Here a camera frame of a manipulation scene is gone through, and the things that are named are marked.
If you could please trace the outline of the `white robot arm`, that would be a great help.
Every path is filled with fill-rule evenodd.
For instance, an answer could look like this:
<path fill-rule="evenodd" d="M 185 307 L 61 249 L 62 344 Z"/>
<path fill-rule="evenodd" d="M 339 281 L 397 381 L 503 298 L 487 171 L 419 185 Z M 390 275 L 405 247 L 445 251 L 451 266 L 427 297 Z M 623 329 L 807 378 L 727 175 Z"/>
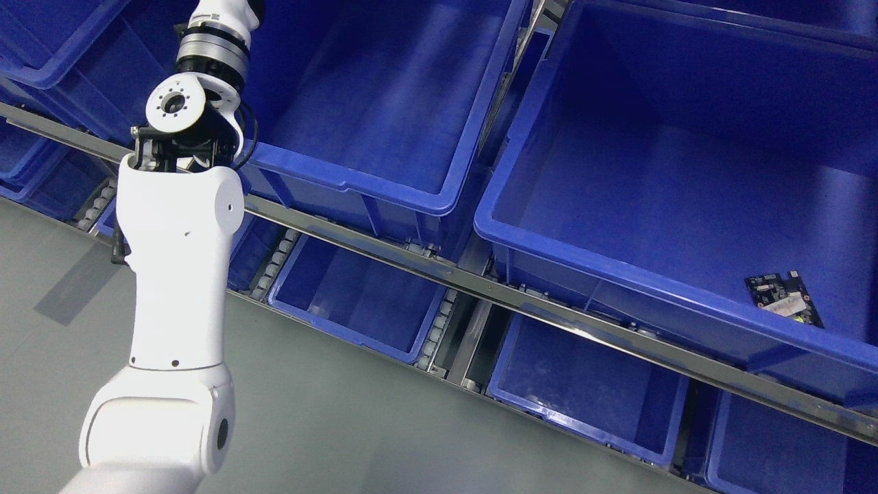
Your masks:
<path fill-rule="evenodd" d="M 193 493 L 222 468 L 235 426 L 224 362 L 233 237 L 244 221 L 239 166 L 252 34 L 263 1 L 201 1 L 175 72 L 145 101 L 119 164 L 113 260 L 134 272 L 128 363 L 93 397 L 81 469 L 64 493 Z"/>

